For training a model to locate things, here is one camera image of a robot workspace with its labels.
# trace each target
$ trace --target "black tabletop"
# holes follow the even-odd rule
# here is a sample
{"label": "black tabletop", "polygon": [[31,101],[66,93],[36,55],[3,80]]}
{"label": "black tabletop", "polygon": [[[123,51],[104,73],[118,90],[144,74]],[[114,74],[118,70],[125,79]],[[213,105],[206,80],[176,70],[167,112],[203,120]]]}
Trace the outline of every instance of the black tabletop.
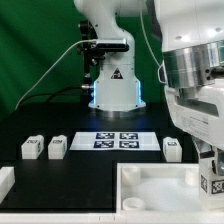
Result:
{"label": "black tabletop", "polygon": [[[65,135],[70,147],[77,131],[155,132],[177,138],[183,163],[197,162],[191,137],[174,127],[166,104],[149,104],[146,112],[125,119],[102,118],[75,103],[33,103],[0,123],[0,168],[15,167],[16,184],[0,212],[116,212],[116,168],[119,162],[163,163],[159,151],[70,151],[63,160],[48,160],[53,136]],[[45,149],[38,160],[22,160],[21,145],[43,135]]]}

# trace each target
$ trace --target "small white box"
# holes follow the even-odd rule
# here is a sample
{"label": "small white box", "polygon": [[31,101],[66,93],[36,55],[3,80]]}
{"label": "small white box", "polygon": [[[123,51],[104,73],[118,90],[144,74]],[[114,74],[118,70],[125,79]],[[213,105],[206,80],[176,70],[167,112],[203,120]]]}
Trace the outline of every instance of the small white box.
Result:
{"label": "small white box", "polygon": [[63,159],[67,151],[67,137],[60,135],[53,137],[48,145],[48,158],[49,159]]}
{"label": "small white box", "polygon": [[163,153],[167,162],[181,162],[182,147],[176,138],[163,139]]}
{"label": "small white box", "polygon": [[42,135],[30,136],[22,145],[23,159],[37,159],[44,149],[44,137]]}
{"label": "small white box", "polygon": [[15,183],[14,167],[2,167],[0,170],[0,204]]}

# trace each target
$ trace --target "green wall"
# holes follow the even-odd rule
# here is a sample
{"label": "green wall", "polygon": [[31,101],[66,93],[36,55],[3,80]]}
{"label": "green wall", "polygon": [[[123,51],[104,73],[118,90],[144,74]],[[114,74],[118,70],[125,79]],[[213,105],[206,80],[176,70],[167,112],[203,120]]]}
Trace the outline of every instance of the green wall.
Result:
{"label": "green wall", "polygon": [[[0,120],[14,110],[19,98],[59,56],[80,40],[77,24],[83,19],[73,0],[0,0]],[[161,43],[150,37],[149,19],[144,20],[149,41],[161,61]],[[136,39],[136,76],[143,81],[144,100],[164,101],[163,86],[157,80],[157,67],[145,44],[140,19],[119,18],[118,23]],[[31,94],[80,85],[82,76],[82,57],[73,50]]]}

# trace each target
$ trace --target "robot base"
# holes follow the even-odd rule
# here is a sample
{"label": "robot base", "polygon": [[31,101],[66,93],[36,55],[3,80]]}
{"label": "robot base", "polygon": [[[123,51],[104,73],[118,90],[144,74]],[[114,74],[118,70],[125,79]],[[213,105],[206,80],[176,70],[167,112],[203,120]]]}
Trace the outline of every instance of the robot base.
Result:
{"label": "robot base", "polygon": [[129,118],[145,113],[145,107],[140,107],[130,111],[104,111],[97,108],[89,109],[90,113],[105,118]]}

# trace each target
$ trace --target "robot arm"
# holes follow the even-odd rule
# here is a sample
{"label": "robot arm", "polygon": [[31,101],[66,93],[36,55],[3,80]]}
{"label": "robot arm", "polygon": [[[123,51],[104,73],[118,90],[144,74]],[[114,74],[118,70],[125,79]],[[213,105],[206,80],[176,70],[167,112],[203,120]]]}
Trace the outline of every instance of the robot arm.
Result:
{"label": "robot arm", "polygon": [[224,206],[224,1],[154,1],[173,123],[199,154],[200,198]]}
{"label": "robot arm", "polygon": [[141,100],[140,82],[134,73],[134,38],[116,23],[116,16],[139,15],[141,1],[145,2],[74,0],[77,9],[87,17],[96,31],[98,40],[92,48],[105,51],[104,60],[100,63],[100,75],[94,83],[94,99],[89,104],[93,112],[102,116],[126,117],[145,107]]}

